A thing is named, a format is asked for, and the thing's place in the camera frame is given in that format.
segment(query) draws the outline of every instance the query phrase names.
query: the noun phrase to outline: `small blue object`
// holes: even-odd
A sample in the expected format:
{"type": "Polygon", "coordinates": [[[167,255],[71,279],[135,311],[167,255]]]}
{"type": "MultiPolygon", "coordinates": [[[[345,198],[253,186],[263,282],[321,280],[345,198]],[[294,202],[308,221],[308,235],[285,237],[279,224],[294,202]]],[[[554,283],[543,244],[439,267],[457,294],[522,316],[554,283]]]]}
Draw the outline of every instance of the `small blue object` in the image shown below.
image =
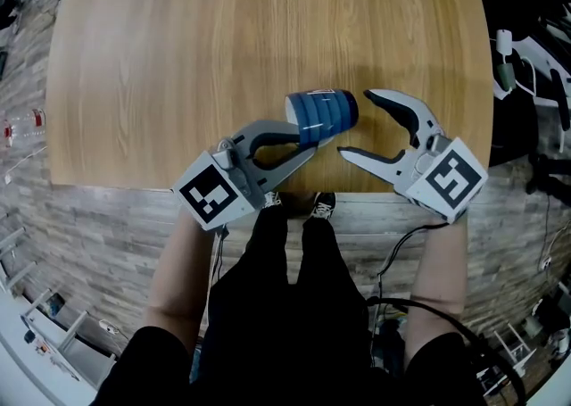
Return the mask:
{"type": "Polygon", "coordinates": [[[299,126],[300,145],[334,137],[354,127],[359,119],[355,97],[346,90],[298,92],[288,95],[285,102],[299,126]]]}

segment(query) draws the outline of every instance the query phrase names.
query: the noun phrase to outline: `black sleeve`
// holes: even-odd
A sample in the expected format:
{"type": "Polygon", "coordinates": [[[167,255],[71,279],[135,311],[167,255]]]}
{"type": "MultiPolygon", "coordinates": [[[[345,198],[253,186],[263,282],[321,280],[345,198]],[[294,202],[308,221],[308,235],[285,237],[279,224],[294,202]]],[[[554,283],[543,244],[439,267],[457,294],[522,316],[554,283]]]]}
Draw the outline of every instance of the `black sleeve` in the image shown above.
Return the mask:
{"type": "Polygon", "coordinates": [[[178,338],[162,328],[141,328],[101,385],[92,406],[178,404],[187,395],[190,368],[190,356],[178,338]]]}
{"type": "Polygon", "coordinates": [[[485,405],[462,336],[448,333],[422,347],[405,373],[410,404],[485,405]]]}

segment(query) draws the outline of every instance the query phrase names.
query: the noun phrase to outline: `person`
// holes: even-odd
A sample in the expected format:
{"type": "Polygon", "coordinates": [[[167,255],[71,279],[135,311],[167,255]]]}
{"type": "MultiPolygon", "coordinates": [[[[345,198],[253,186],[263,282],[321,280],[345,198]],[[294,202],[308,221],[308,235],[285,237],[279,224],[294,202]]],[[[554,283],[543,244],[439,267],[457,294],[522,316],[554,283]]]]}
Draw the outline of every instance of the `person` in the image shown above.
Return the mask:
{"type": "MultiPolygon", "coordinates": [[[[485,404],[462,337],[411,308],[406,373],[371,368],[368,310],[320,194],[303,225],[297,283],[287,281],[286,210],[279,195],[255,222],[244,254],[214,286],[197,379],[189,374],[207,301],[213,234],[182,209],[153,277],[145,322],[105,379],[94,405],[219,400],[380,404],[485,404]]],[[[411,299],[459,316],[467,292],[466,218],[430,230],[411,299]]]]}
{"type": "Polygon", "coordinates": [[[0,0],[0,30],[10,27],[18,16],[11,16],[19,0],[0,0]]]}

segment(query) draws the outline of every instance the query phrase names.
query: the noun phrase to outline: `wood grain surface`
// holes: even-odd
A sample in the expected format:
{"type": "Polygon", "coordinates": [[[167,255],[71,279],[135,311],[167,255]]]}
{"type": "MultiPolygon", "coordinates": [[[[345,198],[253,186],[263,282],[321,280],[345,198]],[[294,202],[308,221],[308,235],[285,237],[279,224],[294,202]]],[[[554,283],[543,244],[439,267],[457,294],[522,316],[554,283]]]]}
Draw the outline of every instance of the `wood grain surface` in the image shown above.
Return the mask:
{"type": "Polygon", "coordinates": [[[407,145],[367,88],[423,99],[488,162],[481,0],[63,0],[47,81],[52,181],[168,188],[221,137],[285,120],[286,94],[327,87],[357,96],[360,121],[283,188],[389,190],[335,148],[394,156],[407,145]]]}

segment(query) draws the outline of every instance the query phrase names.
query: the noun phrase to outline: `plastic bottle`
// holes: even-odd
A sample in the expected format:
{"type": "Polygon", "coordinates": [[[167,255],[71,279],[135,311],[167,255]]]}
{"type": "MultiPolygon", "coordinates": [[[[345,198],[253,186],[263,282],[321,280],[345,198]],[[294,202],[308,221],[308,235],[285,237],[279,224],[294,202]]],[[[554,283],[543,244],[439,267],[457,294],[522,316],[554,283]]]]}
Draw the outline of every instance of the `plastic bottle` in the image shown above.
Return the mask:
{"type": "Polygon", "coordinates": [[[42,110],[23,110],[4,120],[5,147],[28,147],[45,139],[46,115],[42,110]]]}

